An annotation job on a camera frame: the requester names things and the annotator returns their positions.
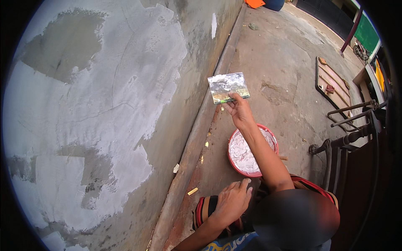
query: wooden board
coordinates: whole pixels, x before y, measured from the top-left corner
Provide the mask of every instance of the wooden board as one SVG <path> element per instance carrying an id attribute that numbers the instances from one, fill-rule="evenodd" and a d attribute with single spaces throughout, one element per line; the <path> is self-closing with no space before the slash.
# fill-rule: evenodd
<path id="1" fill-rule="evenodd" d="M 342 78 L 328 65 L 322 64 L 316 57 L 316 89 L 336 108 L 342 109 L 351 106 L 349 89 Z M 334 93 L 326 91 L 327 85 L 332 85 Z M 348 118 L 348 112 L 343 112 L 343 117 Z"/>

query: orange object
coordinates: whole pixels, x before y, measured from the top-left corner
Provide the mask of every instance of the orange object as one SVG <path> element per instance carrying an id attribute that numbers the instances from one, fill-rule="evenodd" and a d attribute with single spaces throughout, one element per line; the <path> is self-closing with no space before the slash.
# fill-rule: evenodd
<path id="1" fill-rule="evenodd" d="M 251 8 L 258 8 L 262 5 L 265 5 L 263 0 L 244 0 L 246 4 L 248 4 Z"/>

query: cigarette butt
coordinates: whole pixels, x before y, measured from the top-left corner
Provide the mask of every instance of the cigarette butt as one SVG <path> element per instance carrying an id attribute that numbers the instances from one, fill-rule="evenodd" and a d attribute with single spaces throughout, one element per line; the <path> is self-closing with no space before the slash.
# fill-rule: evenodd
<path id="1" fill-rule="evenodd" d="M 194 188 L 193 190 L 189 191 L 187 194 L 188 194 L 188 195 L 192 195 L 192 194 L 195 193 L 196 191 L 198 191 L 198 188 Z"/>

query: red pole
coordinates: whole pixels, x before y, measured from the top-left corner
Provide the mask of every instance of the red pole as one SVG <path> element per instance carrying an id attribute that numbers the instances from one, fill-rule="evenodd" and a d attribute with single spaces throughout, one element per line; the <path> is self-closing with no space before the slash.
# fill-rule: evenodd
<path id="1" fill-rule="evenodd" d="M 343 56 L 343 52 L 344 52 L 345 49 L 346 49 L 346 46 L 350 43 L 350 41 L 352 40 L 353 35 L 354 35 L 355 32 L 356 32 L 356 29 L 357 29 L 357 26 L 359 25 L 360 18 L 361 18 L 361 15 L 362 15 L 362 14 L 363 14 L 363 8 L 360 7 L 359 12 L 357 13 L 356 21 L 355 21 L 355 23 L 353 24 L 353 27 L 352 27 L 352 29 L 351 29 L 349 35 L 348 35 L 348 38 L 345 40 L 345 43 L 343 44 L 342 48 L 340 49 L 340 52 L 339 52 L 339 53 L 340 53 L 342 56 Z"/>

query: red bowl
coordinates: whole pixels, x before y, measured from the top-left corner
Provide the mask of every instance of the red bowl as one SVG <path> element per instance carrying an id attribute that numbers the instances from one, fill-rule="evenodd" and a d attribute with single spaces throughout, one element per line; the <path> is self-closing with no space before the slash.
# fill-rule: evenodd
<path id="1" fill-rule="evenodd" d="M 271 134 L 271 136 L 272 136 L 272 137 L 274 138 L 274 140 L 275 140 L 275 149 L 274 149 L 274 151 L 276 152 L 276 154 L 278 154 L 278 153 L 279 153 L 279 150 L 278 150 L 278 142 L 277 142 L 277 140 L 276 140 L 274 134 L 273 134 L 266 126 L 263 126 L 262 124 L 257 124 L 257 126 L 260 127 L 260 128 L 262 128 L 264 131 L 269 132 L 269 133 Z M 239 132 L 239 129 L 236 129 L 236 130 L 232 133 L 232 135 L 230 136 L 229 142 L 228 142 L 228 157 L 229 157 L 230 164 L 232 165 L 232 167 L 233 167 L 238 173 L 240 173 L 240 174 L 242 174 L 242 175 L 244 175 L 244 176 L 246 176 L 246 177 L 249 177 L 249 178 L 261 177 L 262 174 L 261 174 L 260 171 L 257 171 L 257 172 L 254 172 L 254 173 L 246 173 L 246 172 L 243 172 L 243 171 L 241 171 L 240 169 L 238 169 L 238 168 L 236 167 L 235 163 L 233 162 L 232 157 L 231 157 L 231 155 L 230 155 L 229 146 L 230 146 L 230 141 L 232 140 L 233 136 L 234 136 L 237 132 Z"/>

